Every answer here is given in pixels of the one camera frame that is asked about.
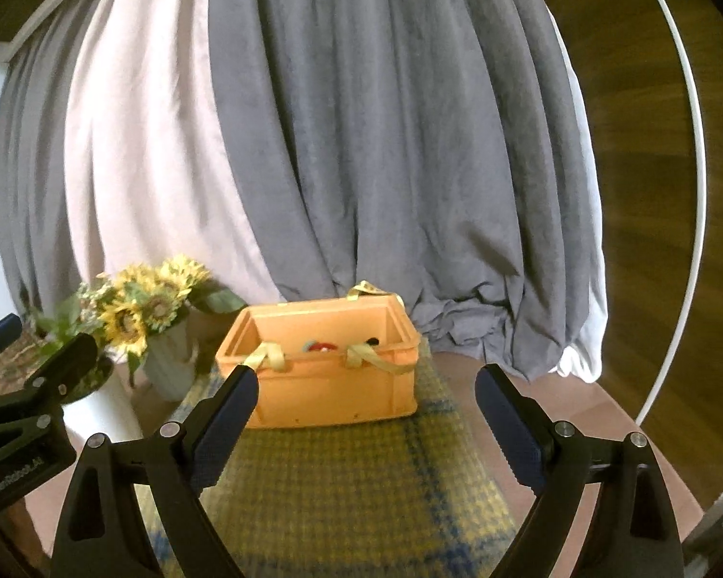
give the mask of plaid tablecloth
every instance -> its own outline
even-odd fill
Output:
[[[515,528],[424,345],[418,412],[334,428],[246,430],[201,502],[250,578],[487,577]],[[199,378],[183,420],[222,379]],[[168,577],[181,570],[138,488]]]

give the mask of yellow ribbon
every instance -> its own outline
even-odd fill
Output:
[[[257,371],[266,359],[273,371],[286,371],[283,350],[278,343],[260,343],[241,365],[247,365]]]
[[[348,352],[345,356],[345,366],[349,369],[358,369],[362,366],[363,361],[367,361],[370,365],[374,365],[376,368],[387,371],[395,376],[400,376],[413,370],[412,365],[396,365],[384,361],[368,343],[349,345]]]
[[[401,299],[401,297],[399,297],[397,293],[391,293],[390,291],[383,291],[383,289],[378,289],[378,287],[376,287],[374,284],[368,283],[366,280],[363,280],[355,287],[351,287],[345,297],[350,301],[355,301],[358,300],[359,296],[361,295],[393,295],[402,306],[405,305],[404,301]]]

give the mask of white fabric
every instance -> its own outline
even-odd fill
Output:
[[[183,252],[245,301],[281,301],[220,131],[208,0],[100,1],[67,104],[65,170],[84,279]]]
[[[587,167],[587,192],[592,226],[594,229],[595,260],[589,279],[589,314],[583,327],[571,345],[565,348],[560,362],[551,371],[560,376],[571,374],[578,376],[584,382],[595,382],[602,374],[602,341],[607,325],[607,293],[605,290],[605,257],[602,251],[602,203],[600,201],[600,188],[598,185],[598,170],[594,161],[594,150],[589,134],[587,122],[587,109],[584,105],[584,96],[576,78],[576,72],[567,54],[565,43],[557,28],[557,22],[552,16],[554,31],[560,42],[562,54],[567,67],[568,78],[571,81],[573,102],[576,107],[581,149],[584,152],[584,161]]]

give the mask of wooden wall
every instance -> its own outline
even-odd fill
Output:
[[[603,198],[609,321],[602,386],[633,417],[679,315],[696,161],[688,96],[656,0],[546,0],[584,92]],[[723,490],[723,19],[668,0],[697,80],[710,220],[688,328],[644,429],[702,506]]]

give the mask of crumpled gray fabric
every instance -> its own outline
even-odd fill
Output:
[[[288,300],[361,279],[435,351],[535,378],[584,323],[591,254],[543,0],[210,0],[230,167]]]
[[[19,310],[52,311],[81,280],[67,222],[65,119],[97,2],[62,2],[13,57],[0,96],[0,258]]]

